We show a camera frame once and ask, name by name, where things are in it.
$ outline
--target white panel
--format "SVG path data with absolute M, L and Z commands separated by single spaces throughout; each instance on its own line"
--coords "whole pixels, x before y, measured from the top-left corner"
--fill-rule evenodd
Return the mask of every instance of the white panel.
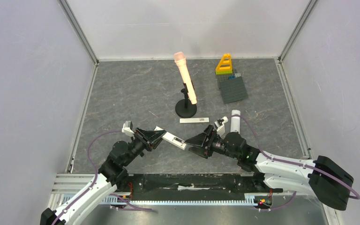
M 360 1 L 319 1 L 285 70 L 313 153 L 348 171 L 360 193 Z M 360 200 L 340 215 L 360 224 Z
M 308 0 L 69 0 L 99 59 L 278 56 Z
M 55 0 L 0 0 L 0 224 L 39 224 L 93 63 Z

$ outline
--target pink microphone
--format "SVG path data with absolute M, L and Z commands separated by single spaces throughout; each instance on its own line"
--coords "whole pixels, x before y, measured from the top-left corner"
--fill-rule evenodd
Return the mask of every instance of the pink microphone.
M 181 78 L 183 79 L 184 89 L 181 90 L 184 94 L 184 99 L 180 100 L 175 107 L 176 113 L 181 118 L 191 118 L 196 114 L 196 95 L 194 86 L 191 81 L 190 73 L 187 69 L 186 57 L 183 52 L 178 52 L 174 55 L 174 62 L 179 68 Z

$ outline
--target yellow toy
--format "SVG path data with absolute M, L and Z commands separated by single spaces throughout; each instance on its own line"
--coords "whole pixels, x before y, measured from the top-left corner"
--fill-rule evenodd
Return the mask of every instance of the yellow toy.
M 232 74 L 233 63 L 231 62 L 231 54 L 224 54 L 216 67 L 216 75 Z

